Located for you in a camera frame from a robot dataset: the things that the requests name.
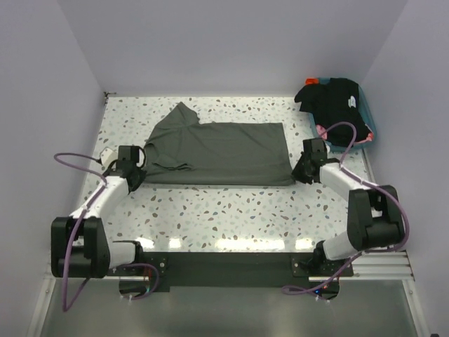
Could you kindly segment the grey t shirt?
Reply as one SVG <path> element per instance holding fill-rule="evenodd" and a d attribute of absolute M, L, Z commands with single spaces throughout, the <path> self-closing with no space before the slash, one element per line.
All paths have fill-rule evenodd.
<path fill-rule="evenodd" d="M 146 182 L 169 185 L 289 186 L 281 123 L 205 123 L 178 103 L 144 146 Z"/>

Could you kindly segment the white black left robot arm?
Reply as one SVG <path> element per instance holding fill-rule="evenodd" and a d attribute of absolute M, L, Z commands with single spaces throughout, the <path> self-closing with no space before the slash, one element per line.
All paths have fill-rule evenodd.
<path fill-rule="evenodd" d="M 85 171 L 100 183 L 87 200 L 68 216 L 51 223 L 51 272 L 55 277 L 103 278 L 120 267 L 129 275 L 145 268 L 142 247 L 134 240 L 108 242 L 106 220 L 116 207 L 144 182 L 146 155 L 142 147 L 105 148 L 95 160 L 105 170 Z"/>

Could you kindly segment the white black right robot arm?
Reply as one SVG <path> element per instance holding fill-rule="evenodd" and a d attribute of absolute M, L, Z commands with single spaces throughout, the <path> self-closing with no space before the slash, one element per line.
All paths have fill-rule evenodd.
<path fill-rule="evenodd" d="M 379 186 L 364 180 L 330 158 L 324 141 L 303 141 L 303 151 L 293 169 L 296 181 L 328 186 L 347 201 L 346 230 L 316 244 L 306 270 L 327 276 L 341 263 L 372 249 L 390 249 L 403 243 L 407 228 L 397 191 L 391 185 Z"/>

